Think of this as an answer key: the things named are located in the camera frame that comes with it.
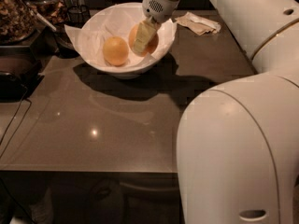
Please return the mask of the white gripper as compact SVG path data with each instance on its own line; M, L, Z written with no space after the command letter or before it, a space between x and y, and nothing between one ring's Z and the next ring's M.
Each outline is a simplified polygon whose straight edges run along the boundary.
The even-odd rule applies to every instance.
M160 28L159 23L169 20L178 7L180 0L143 0L143 13L147 17L138 24L135 40L133 43L133 52L141 54L144 52L157 35Z

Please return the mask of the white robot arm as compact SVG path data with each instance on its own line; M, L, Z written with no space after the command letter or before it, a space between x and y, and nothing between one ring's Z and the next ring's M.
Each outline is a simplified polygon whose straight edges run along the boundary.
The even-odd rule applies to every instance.
M299 163L294 0L209 0L256 69L185 109L177 166L185 224L292 224Z

